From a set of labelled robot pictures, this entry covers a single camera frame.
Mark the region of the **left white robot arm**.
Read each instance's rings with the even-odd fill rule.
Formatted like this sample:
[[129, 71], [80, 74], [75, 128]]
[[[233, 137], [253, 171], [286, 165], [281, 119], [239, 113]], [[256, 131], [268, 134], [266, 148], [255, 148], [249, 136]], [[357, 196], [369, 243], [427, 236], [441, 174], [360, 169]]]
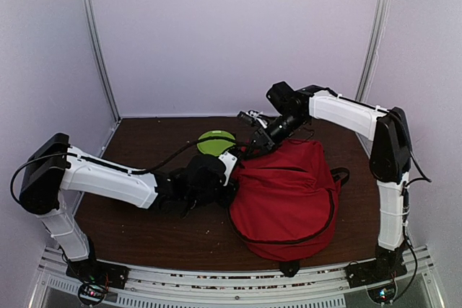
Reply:
[[[218, 155], [197, 154], [186, 167], [162, 172], [162, 167], [186, 149], [213, 141], [226, 143]], [[142, 209], [181, 202], [185, 205], [181, 216], [186, 217], [199, 206], [231, 204], [237, 192], [231, 175], [248, 148], [249, 144], [214, 135], [184, 145], [152, 168], [136, 169], [94, 157], [72, 146], [65, 133], [56, 133], [17, 168], [9, 187], [13, 189], [17, 176], [22, 176], [20, 192], [12, 198], [42, 221], [68, 266], [96, 282], [104, 274], [103, 264], [96, 258], [92, 240], [66, 210], [62, 191], [101, 195]]]

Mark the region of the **red backpack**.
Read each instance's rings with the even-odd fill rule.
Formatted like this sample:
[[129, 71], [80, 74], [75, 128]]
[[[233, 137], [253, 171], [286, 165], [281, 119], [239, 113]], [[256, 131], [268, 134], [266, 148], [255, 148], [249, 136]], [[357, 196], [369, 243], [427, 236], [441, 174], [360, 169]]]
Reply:
[[228, 208], [234, 232], [286, 277], [334, 237], [345, 167], [331, 169], [319, 141], [287, 140], [275, 152], [246, 160], [233, 177], [239, 188]]

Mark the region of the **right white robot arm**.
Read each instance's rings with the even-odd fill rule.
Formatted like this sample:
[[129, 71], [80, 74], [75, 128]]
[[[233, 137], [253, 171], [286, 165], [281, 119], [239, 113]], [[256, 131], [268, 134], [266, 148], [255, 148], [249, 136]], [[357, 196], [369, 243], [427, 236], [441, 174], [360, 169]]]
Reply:
[[369, 168], [380, 195], [378, 244], [374, 260], [348, 265], [345, 272], [350, 286], [390, 280], [400, 271], [403, 251], [409, 246], [408, 187], [413, 183], [409, 172], [418, 167], [405, 112], [399, 107], [366, 105], [317, 85], [294, 90], [286, 82], [279, 82], [266, 97], [279, 117], [270, 120], [257, 111], [246, 113], [251, 125], [257, 127], [250, 142], [265, 152], [275, 149], [312, 119], [334, 123], [371, 141]]

